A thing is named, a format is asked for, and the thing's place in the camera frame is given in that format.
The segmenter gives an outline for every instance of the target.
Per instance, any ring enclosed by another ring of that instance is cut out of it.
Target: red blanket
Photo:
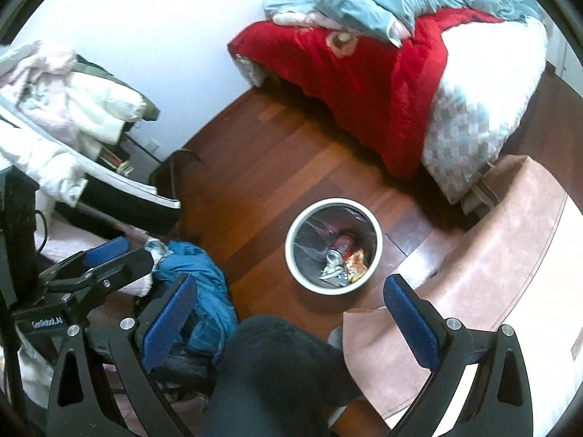
[[[380,154],[387,170],[410,178],[421,162],[431,102],[447,63],[442,31],[501,20],[473,9],[442,9],[417,19],[397,50],[365,36],[261,21],[228,45],[325,101],[336,122]]]

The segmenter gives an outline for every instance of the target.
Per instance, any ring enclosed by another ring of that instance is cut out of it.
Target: wooden floor
[[[575,140],[583,141],[583,124],[581,115],[573,113],[583,113],[583,101],[560,79],[545,74],[505,152],[543,162],[581,208],[583,156]],[[275,314],[326,339],[346,309],[382,304],[387,275],[400,272],[412,284],[430,278],[477,220],[449,205],[424,169],[412,181],[389,176],[380,157],[340,130],[324,104],[289,84],[253,89],[186,147],[205,164],[180,170],[180,235],[206,249],[224,271],[241,320]],[[362,203],[385,233],[374,276],[346,296],[305,290],[284,260],[291,222],[302,209],[328,197]],[[370,405],[361,402],[349,407],[334,430],[341,437],[387,433]]]

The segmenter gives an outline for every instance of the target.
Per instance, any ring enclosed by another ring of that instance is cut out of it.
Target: checkered sheet
[[[422,162],[455,204],[518,127],[546,65],[547,34],[528,18],[465,24],[442,37],[449,57]]]

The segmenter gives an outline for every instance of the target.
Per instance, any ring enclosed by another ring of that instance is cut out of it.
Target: black cable
[[[176,199],[176,187],[174,186],[174,164],[173,164],[173,158],[174,155],[177,153],[184,153],[184,154],[188,154],[191,157],[193,157],[195,160],[197,160],[198,162],[200,162],[201,164],[205,164],[205,161],[197,154],[195,153],[193,150],[189,150],[186,148],[180,148],[179,150],[176,150],[174,152],[172,152],[170,154],[170,156],[168,156],[166,158],[166,160],[164,162],[160,162],[160,165],[154,169],[154,171],[152,171],[152,173],[150,174],[150,176],[148,177],[148,184],[155,186],[156,185],[156,176],[162,171],[162,169],[165,168],[166,164],[170,164],[170,185],[171,185],[171,195]]]
[[[34,213],[37,215],[40,215],[40,218],[43,220],[43,224],[44,224],[44,240],[43,240],[43,244],[40,245],[40,248],[37,250],[37,254],[39,254],[41,251],[43,251],[44,246],[47,244],[48,225],[47,225],[47,217],[44,216],[44,213],[42,213],[40,210],[35,210]]]

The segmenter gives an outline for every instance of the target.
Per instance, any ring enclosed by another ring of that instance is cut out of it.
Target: electrical outlet
[[[148,153],[154,154],[159,147],[160,147],[160,145],[157,142],[155,142],[153,139],[150,139],[150,141],[148,141],[146,143],[146,146],[144,147],[144,149]]]

